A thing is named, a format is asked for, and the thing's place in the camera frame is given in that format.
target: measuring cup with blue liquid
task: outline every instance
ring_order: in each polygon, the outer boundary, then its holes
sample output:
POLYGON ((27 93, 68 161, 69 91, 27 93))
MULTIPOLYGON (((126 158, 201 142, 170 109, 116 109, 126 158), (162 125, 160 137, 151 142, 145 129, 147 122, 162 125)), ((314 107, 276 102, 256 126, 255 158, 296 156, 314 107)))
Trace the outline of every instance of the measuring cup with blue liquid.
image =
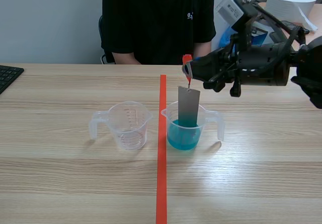
POLYGON ((208 122, 217 123, 217 138, 224 141, 225 123, 219 112, 207 111, 199 105, 198 120, 195 127, 179 124, 178 102, 170 104, 161 114, 167 118, 167 139, 169 144, 179 150, 191 150, 199 142, 202 130, 208 122))

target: blue liquid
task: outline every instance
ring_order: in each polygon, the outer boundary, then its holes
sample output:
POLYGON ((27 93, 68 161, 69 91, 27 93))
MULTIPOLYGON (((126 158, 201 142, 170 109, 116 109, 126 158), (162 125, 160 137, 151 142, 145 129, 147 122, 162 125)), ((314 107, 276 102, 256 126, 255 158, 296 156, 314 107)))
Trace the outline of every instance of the blue liquid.
POLYGON ((176 125, 170 124, 168 129, 168 142, 179 150, 191 150, 198 144, 200 138, 200 128, 184 129, 176 125))

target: measuring cup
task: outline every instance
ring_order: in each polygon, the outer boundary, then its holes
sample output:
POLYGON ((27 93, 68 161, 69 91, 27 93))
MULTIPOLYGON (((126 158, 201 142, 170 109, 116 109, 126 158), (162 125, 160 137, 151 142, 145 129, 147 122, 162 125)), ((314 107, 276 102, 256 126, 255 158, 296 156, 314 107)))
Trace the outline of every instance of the measuring cup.
POLYGON ((219 112, 207 111, 199 105, 196 127, 182 127, 178 121, 178 102, 170 104, 167 109, 161 111, 167 118, 168 142, 179 150, 191 150, 199 141, 201 132, 208 122, 217 122, 217 137, 224 140, 225 123, 219 112))
POLYGON ((138 102, 123 102, 107 112, 96 112, 90 121, 92 139, 97 138, 98 123, 105 123, 116 143, 125 150, 138 150, 146 143, 147 122, 152 114, 138 102))

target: red tape line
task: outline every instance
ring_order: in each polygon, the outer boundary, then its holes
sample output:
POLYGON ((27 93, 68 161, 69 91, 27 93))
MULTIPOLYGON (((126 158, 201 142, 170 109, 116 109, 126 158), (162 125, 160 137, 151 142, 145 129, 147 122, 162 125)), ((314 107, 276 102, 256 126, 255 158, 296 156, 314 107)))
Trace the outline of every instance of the red tape line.
POLYGON ((167 120, 161 111, 167 107, 167 76, 160 77, 159 132, 157 147, 156 224, 167 224, 167 120))

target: chair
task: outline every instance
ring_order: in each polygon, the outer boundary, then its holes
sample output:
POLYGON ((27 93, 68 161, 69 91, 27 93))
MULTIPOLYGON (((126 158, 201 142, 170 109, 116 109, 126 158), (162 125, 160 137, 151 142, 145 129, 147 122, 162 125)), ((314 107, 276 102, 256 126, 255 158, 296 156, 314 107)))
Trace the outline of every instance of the chair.
MULTIPOLYGON (((100 31, 100 36, 101 36, 101 42, 102 42, 102 46, 103 46, 103 16, 100 17, 99 19, 99 31, 100 31)), ((115 60, 113 57, 113 54, 111 52, 105 52, 105 54, 101 57, 101 63, 105 64, 106 63, 114 63, 115 64, 115 60)))

